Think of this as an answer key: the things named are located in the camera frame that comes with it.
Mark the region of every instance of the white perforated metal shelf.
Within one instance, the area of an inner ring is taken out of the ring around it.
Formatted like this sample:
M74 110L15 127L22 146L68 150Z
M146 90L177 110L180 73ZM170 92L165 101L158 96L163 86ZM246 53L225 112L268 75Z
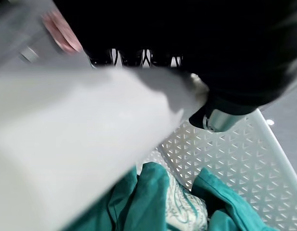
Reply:
M157 149L146 161L167 165L186 188L206 167L267 225L297 231L297 176L259 110L224 133L184 122Z

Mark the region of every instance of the teal cloth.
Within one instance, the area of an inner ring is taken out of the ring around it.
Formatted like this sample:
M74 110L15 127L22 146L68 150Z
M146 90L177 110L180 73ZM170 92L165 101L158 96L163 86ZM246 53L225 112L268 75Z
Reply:
M225 230L224 224L231 227L233 222L236 228L242 231L275 231L265 225L241 196L205 168L196 177L191 193L202 198L206 203L208 214L212 214L209 231Z
M217 210L210 218L208 231L239 231L233 219L224 209Z
M64 231L166 231L169 176L161 165L146 163L140 176L128 172L80 219ZM196 177L192 194L206 202L209 231L273 231L252 207L207 169Z
M161 165L136 167L65 231L165 231L169 176Z

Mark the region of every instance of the white patterned cloth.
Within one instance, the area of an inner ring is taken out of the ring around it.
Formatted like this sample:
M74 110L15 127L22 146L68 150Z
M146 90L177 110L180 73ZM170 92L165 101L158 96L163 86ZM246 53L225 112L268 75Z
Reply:
M166 200L166 222L168 224L168 230L207 230L205 202L193 196L170 172L168 172L168 175L170 179Z

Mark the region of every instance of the pink object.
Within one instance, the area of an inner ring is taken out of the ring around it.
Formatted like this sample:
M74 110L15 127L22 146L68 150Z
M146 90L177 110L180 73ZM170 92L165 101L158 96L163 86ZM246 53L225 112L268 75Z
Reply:
M62 50L69 54L82 51L80 42L59 10L43 15L42 19L46 29Z

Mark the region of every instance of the gray floor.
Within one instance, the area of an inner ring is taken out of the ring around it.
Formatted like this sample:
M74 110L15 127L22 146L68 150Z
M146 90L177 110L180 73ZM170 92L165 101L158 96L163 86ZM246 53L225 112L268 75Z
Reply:
M26 65L90 68L84 53L63 54L42 26L40 15L53 7L51 0L19 0L0 14L1 74ZM39 55L33 64L20 54L27 46ZM275 122L271 128L297 172L297 83L285 96L261 110L266 119Z

